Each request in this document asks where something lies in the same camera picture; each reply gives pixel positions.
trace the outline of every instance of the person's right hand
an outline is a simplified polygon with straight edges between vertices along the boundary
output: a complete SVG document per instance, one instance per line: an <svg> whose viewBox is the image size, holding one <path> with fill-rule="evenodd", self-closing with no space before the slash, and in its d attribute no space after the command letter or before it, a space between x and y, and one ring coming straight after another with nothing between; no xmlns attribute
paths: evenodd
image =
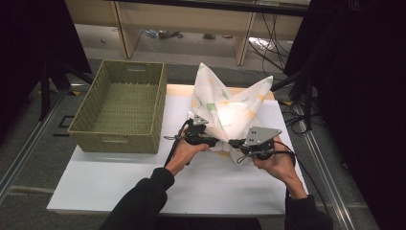
<svg viewBox="0 0 406 230"><path fill-rule="evenodd" d="M274 137L274 141L281 142L279 136ZM275 150L288 151L288 148L282 144L274 143ZM302 181L296 174L292 159L289 154L277 153L273 154L266 160L258 160L253 158L254 165L259 169L266 170L269 174L282 181L292 198L306 198L307 194L303 187Z"/></svg>
<svg viewBox="0 0 406 230"><path fill-rule="evenodd" d="M209 146L206 144L200 144L197 146L190 145L183 139L177 144L175 153L165 168L167 168L173 176L176 176L183 170L186 164L192 161L198 152L207 150L208 148Z"/></svg>

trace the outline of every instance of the black sleeve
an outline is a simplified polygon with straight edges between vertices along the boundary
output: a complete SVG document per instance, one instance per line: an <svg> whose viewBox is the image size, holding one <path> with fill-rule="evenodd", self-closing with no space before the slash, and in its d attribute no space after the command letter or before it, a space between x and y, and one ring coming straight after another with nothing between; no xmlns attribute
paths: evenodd
<svg viewBox="0 0 406 230"><path fill-rule="evenodd" d="M173 183L174 177L167 169L155 169L150 179L140 180L123 196L100 229L154 229Z"/></svg>
<svg viewBox="0 0 406 230"><path fill-rule="evenodd" d="M332 218L316 208L314 196L308 198L289 198L284 220L285 230L332 230Z"/></svg>

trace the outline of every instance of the woven basket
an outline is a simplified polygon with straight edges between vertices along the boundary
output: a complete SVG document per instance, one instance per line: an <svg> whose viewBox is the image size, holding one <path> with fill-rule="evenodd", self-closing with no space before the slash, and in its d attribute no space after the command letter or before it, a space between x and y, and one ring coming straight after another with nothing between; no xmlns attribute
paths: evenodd
<svg viewBox="0 0 406 230"><path fill-rule="evenodd" d="M157 153L164 63L105 60L68 129L83 151Z"/></svg>

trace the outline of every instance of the person's left hand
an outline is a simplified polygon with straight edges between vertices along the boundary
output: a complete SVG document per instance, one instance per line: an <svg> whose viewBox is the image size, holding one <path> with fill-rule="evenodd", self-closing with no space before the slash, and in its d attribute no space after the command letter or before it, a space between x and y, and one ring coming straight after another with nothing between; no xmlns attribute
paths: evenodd
<svg viewBox="0 0 406 230"><path fill-rule="evenodd" d="M198 152L207 150L209 148L206 144L193 146L188 144L185 140L179 141L176 146L175 153L169 163L165 166L173 176L176 176L183 170L186 164L192 161Z"/></svg>

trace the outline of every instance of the white cloth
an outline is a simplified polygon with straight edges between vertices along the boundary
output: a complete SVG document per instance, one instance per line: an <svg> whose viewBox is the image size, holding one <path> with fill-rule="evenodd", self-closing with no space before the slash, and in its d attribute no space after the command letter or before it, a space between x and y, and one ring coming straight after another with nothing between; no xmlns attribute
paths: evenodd
<svg viewBox="0 0 406 230"><path fill-rule="evenodd" d="M228 151L234 162L243 156L228 141L245 138L249 127L261 127L256 114L272 82L270 76L233 95L209 67L200 63L192 95L192 113L206 119L209 122L206 133L220 140L212 151Z"/></svg>

